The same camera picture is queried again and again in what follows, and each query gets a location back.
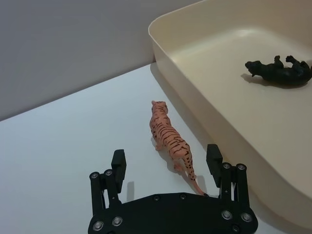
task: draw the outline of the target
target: toy tiger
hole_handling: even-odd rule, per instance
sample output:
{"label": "toy tiger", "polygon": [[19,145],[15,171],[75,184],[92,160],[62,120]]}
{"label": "toy tiger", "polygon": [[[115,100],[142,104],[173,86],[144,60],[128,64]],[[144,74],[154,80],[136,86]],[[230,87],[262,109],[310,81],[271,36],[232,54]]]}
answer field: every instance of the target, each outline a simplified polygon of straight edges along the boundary
{"label": "toy tiger", "polygon": [[[190,146],[176,129],[171,125],[167,116],[168,108],[164,101],[152,101],[152,118],[150,128],[153,138],[156,142],[155,149],[162,150],[165,147],[169,156],[174,162],[174,169],[178,172],[187,171],[191,184],[200,195],[208,196],[204,193],[196,182],[196,176],[193,169],[193,159]],[[181,159],[186,169],[180,164]]]}

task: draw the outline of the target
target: screw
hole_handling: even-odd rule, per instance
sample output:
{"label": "screw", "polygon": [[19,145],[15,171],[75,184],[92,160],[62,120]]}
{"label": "screw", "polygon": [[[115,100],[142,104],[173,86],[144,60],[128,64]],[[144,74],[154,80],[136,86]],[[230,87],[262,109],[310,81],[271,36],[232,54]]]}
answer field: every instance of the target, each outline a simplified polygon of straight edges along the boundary
{"label": "screw", "polygon": [[93,230],[94,231],[99,231],[103,228],[104,223],[102,221],[98,221],[95,224],[93,224]]}
{"label": "screw", "polygon": [[224,163],[224,164],[223,164],[223,167],[224,167],[225,169],[229,169],[231,166],[229,165],[229,163]]}
{"label": "screw", "polygon": [[232,214],[231,214],[231,212],[229,212],[229,211],[222,211],[221,212],[221,215],[222,215],[222,217],[224,218],[224,219],[226,219],[226,220],[230,220],[230,219],[232,219]]}
{"label": "screw", "polygon": [[246,169],[246,167],[243,164],[238,164],[237,168],[240,169],[240,170],[245,170]]}
{"label": "screw", "polygon": [[160,200],[160,196],[155,195],[155,196],[153,197],[153,199],[154,199],[154,201],[159,201],[159,200]]}
{"label": "screw", "polygon": [[95,179],[97,176],[98,176],[98,173],[94,172],[94,173],[91,175],[91,178],[92,178],[92,179]]}
{"label": "screw", "polygon": [[233,230],[234,233],[239,233],[239,226],[237,226],[237,225],[234,224],[234,225],[232,226],[232,230]]}
{"label": "screw", "polygon": [[185,200],[186,199],[186,195],[185,194],[180,194],[180,198],[181,198],[181,200]]}
{"label": "screw", "polygon": [[248,223],[253,220],[252,216],[248,213],[242,213],[240,216],[245,222],[248,222]]}
{"label": "screw", "polygon": [[110,176],[112,173],[113,173],[112,170],[107,170],[107,171],[105,172],[105,174],[106,174],[107,176]]}
{"label": "screw", "polygon": [[122,223],[122,217],[115,217],[112,221],[112,225],[117,227]]}

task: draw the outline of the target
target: beige plastic tray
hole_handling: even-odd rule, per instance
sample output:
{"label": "beige plastic tray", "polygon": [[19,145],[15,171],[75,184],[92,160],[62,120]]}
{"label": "beige plastic tray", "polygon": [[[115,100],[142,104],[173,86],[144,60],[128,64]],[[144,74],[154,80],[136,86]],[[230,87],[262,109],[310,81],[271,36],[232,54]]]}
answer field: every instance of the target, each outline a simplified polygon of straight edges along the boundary
{"label": "beige plastic tray", "polygon": [[312,59],[312,1],[207,0],[154,20],[157,66],[250,188],[279,216],[312,230],[312,81],[286,89],[245,62]]}

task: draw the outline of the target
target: toy black panther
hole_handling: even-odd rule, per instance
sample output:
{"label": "toy black panther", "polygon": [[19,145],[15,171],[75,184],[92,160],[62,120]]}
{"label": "toy black panther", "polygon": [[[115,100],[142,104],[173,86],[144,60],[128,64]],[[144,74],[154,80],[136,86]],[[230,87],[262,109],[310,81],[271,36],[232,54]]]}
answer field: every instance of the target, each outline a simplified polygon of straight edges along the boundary
{"label": "toy black panther", "polygon": [[299,62],[293,56],[287,56],[286,62],[292,67],[284,67],[280,56],[275,56],[274,63],[268,65],[260,61],[246,62],[245,66],[252,76],[261,76],[264,80],[282,85],[303,85],[312,78],[312,67],[305,61]]}

